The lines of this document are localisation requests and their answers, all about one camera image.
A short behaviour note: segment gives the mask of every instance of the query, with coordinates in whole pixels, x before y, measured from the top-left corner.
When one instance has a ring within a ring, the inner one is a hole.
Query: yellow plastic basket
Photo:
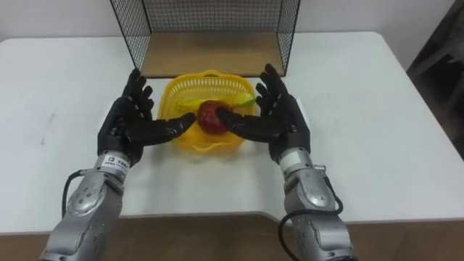
[[[158,119],[167,120],[188,112],[178,106],[181,103],[197,99],[217,99],[242,92],[253,95],[253,87],[246,79],[237,75],[226,75],[215,70],[182,75],[171,80],[166,86],[159,103]],[[255,115],[256,112],[254,104],[237,107],[233,111],[242,115]],[[219,136],[206,134],[194,123],[173,143],[181,149],[200,154],[227,154],[236,151],[243,141],[230,132]]]

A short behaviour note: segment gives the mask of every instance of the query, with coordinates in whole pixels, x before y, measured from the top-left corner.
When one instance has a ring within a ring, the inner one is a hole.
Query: metal forearm
[[[122,208],[123,183],[130,163],[119,152],[99,156],[67,203],[39,260],[93,261],[102,255],[108,233]]]
[[[334,212],[335,196],[326,184],[326,167],[313,165],[303,148],[286,150],[279,160],[285,210]],[[347,227],[338,215],[298,215],[291,219],[302,260],[356,260]]]

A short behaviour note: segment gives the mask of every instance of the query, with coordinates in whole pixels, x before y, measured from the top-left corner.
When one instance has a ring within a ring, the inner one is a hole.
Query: basket handle
[[[198,74],[200,77],[223,77],[224,74],[218,72],[217,70],[205,70],[204,72]]]

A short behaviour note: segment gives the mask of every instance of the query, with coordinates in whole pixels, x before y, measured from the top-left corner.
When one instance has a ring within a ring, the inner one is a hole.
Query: red apple
[[[228,110],[232,110],[227,104],[221,101],[205,101],[200,104],[196,120],[200,128],[208,134],[218,135],[227,132],[227,128],[221,123],[216,117],[215,110],[218,107],[224,107]]]

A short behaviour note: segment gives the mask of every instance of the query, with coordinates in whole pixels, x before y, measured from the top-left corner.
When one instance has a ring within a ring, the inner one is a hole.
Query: white table
[[[66,177],[93,166],[99,124],[132,66],[121,38],[0,44],[0,233],[57,224]],[[464,218],[464,163],[380,35],[296,34],[284,80],[306,108],[312,159],[328,166],[343,220]],[[149,80],[156,103],[168,81]],[[252,142],[199,162],[169,144],[147,148],[123,205],[123,217],[285,214],[280,170]]]

